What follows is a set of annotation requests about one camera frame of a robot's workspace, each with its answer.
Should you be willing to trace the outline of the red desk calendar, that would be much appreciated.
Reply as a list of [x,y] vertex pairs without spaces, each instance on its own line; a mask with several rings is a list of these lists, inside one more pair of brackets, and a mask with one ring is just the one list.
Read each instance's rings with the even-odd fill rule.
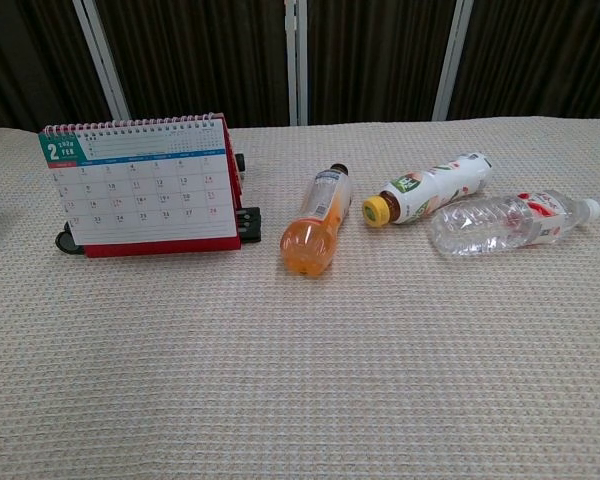
[[48,125],[38,140],[86,256],[240,249],[241,180],[223,114]]

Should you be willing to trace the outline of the orange drink bottle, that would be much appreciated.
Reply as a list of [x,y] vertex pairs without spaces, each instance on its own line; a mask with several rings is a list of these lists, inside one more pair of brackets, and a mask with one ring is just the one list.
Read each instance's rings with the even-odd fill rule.
[[329,267],[338,231],[352,202],[352,192],[352,181],[344,164],[332,164],[315,175],[297,218],[280,240],[281,257],[290,271],[318,276]]

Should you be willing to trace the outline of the beige woven tablecloth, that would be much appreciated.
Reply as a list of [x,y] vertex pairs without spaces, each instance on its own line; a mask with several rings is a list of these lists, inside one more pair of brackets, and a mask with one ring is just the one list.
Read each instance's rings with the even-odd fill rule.
[[[390,179],[480,151],[487,195],[600,203],[600,120],[235,129],[262,239],[87,259],[34,133],[0,129],[0,479],[600,480],[600,218],[549,246],[440,255],[368,228]],[[318,276],[280,240],[315,175],[352,202]]]

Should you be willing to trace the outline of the yellow cap tea bottle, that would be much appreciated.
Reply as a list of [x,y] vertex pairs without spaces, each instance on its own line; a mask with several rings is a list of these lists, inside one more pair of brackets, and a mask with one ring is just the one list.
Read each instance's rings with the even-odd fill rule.
[[416,221],[482,190],[491,174],[491,162],[479,152],[460,155],[425,171],[408,172],[363,202],[364,220],[371,227]]

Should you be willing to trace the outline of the clear water bottle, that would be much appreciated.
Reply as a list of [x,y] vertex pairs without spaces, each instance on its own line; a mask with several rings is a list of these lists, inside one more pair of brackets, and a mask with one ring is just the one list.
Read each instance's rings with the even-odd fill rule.
[[472,256],[553,244],[600,217],[600,203],[556,190],[453,203],[432,217],[430,240],[444,255]]

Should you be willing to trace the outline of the dark brown partition panel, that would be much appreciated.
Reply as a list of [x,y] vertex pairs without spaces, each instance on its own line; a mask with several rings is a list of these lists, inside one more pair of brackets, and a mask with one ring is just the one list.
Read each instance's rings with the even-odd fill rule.
[[285,0],[95,0],[134,119],[289,123]]
[[0,127],[110,118],[73,0],[0,0]]
[[600,0],[474,0],[448,119],[600,118]]
[[456,0],[308,0],[310,124],[432,117]]

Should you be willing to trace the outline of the grey partition frame post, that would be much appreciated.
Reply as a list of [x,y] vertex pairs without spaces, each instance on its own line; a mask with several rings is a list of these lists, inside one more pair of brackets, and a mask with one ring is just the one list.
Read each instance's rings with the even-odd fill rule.
[[473,5],[474,0],[455,0],[454,13],[432,111],[432,121],[447,120]]
[[84,39],[103,90],[110,117],[131,118],[113,54],[95,0],[72,0]]
[[309,124],[308,0],[283,0],[289,124]]

